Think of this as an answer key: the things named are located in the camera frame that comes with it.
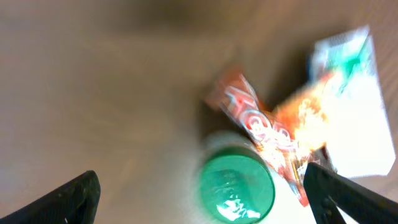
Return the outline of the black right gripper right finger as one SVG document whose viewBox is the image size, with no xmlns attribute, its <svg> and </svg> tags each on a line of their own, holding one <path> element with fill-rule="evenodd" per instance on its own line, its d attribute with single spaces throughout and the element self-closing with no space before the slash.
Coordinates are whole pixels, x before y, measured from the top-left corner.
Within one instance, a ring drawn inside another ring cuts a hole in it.
<svg viewBox="0 0 398 224">
<path fill-rule="evenodd" d="M 397 223 L 397 203 L 316 163 L 303 186 L 317 224 L 344 223 L 340 210 L 358 223 Z"/>
</svg>

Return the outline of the green lid white jar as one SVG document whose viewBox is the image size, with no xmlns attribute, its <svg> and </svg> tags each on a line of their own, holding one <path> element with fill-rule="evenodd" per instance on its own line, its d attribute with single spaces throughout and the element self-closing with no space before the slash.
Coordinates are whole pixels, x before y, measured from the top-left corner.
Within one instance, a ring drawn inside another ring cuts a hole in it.
<svg viewBox="0 0 398 224">
<path fill-rule="evenodd" d="M 203 141 L 197 192 L 207 215 L 221 223 L 259 223 L 275 202 L 266 163 L 246 137 L 218 131 Z"/>
</svg>

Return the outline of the red Top candy bar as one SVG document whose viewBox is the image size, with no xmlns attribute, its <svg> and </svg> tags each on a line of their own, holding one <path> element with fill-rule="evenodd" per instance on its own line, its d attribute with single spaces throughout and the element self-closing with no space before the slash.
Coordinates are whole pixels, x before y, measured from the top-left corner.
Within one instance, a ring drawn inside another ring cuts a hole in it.
<svg viewBox="0 0 398 224">
<path fill-rule="evenodd" d="M 295 121 L 265 111 L 239 67 L 229 68 L 219 76 L 205 103 L 243 129 L 257 153 L 296 191 L 299 202 L 304 207 L 309 205 L 303 186 L 308 163 L 331 166 L 324 140 L 300 137 L 292 127 Z"/>
</svg>

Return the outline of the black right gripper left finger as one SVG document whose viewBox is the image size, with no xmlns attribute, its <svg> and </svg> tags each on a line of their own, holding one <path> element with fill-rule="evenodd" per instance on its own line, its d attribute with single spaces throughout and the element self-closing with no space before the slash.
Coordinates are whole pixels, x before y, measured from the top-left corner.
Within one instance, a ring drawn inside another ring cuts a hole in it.
<svg viewBox="0 0 398 224">
<path fill-rule="evenodd" d="M 57 189 L 1 218 L 1 224 L 93 224 L 101 195 L 95 171 L 88 170 Z"/>
</svg>

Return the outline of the white blue medicine box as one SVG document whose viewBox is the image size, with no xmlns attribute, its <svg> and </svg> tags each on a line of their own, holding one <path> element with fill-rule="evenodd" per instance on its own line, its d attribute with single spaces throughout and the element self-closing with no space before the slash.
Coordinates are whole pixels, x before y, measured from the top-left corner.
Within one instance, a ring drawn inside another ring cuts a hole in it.
<svg viewBox="0 0 398 224">
<path fill-rule="evenodd" d="M 326 148 L 339 175 L 386 176 L 396 160 L 368 26 L 315 43 L 310 79 L 328 116 Z"/>
</svg>

